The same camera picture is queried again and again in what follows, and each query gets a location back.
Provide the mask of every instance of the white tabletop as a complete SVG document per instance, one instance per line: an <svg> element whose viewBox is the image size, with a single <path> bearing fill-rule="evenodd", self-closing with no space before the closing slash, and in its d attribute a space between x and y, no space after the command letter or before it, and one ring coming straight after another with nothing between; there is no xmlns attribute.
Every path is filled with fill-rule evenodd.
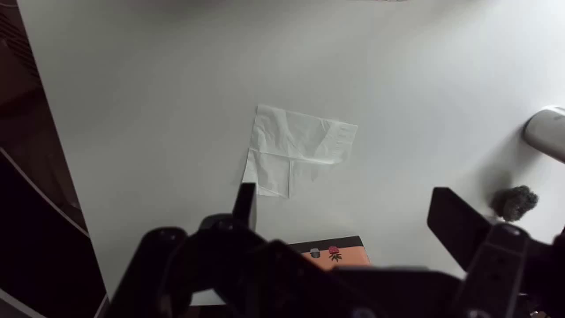
<svg viewBox="0 0 565 318"><path fill-rule="evenodd" d="M520 144L565 101L563 0L19 0L109 292L141 235L231 209L257 105L358 126L349 161L257 232L360 235L376 265L459 272L425 228L430 189L489 214L531 186L519 225L565 225L565 165Z"/></svg>

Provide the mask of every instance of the paper towel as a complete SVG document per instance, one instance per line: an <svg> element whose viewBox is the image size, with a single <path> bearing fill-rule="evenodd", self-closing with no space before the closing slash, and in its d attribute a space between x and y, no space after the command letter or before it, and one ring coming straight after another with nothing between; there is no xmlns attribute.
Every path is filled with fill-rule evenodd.
<svg viewBox="0 0 565 318"><path fill-rule="evenodd" d="M356 126L259 105L243 182L261 197L291 197L296 182L316 181L347 159Z"/></svg>

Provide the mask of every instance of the white surface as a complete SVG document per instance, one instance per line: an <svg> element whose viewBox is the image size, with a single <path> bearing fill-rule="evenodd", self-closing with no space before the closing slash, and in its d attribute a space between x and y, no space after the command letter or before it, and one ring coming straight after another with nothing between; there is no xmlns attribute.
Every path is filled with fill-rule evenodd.
<svg viewBox="0 0 565 318"><path fill-rule="evenodd" d="M432 186L487 212L527 184L520 225L565 225L565 166L517 140L565 101L563 0L19 4L109 292L146 230L231 207L257 103L360 128L316 188L257 202L268 239L356 234L377 265L457 272L423 225Z"/></svg>
<svg viewBox="0 0 565 318"><path fill-rule="evenodd" d="M344 163L356 126L259 105L254 113L243 182L259 197L296 197L296 186L312 186L321 172Z"/></svg>

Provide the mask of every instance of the crumpled tissue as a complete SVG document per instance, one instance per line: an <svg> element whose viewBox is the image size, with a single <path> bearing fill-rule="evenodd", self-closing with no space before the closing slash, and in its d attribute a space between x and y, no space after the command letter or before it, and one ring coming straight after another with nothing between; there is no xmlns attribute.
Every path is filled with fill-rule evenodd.
<svg viewBox="0 0 565 318"><path fill-rule="evenodd" d="M289 198L300 182L316 181L349 158L356 126L259 105L243 182L261 197Z"/></svg>

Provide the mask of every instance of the white tissue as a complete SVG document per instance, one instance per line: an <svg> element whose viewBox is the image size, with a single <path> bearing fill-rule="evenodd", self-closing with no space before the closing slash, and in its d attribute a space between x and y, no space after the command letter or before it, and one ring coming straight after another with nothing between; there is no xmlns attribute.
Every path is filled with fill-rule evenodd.
<svg viewBox="0 0 565 318"><path fill-rule="evenodd" d="M255 182L261 197L287 198L296 184L346 161L354 135L353 124L259 105L243 182Z"/></svg>

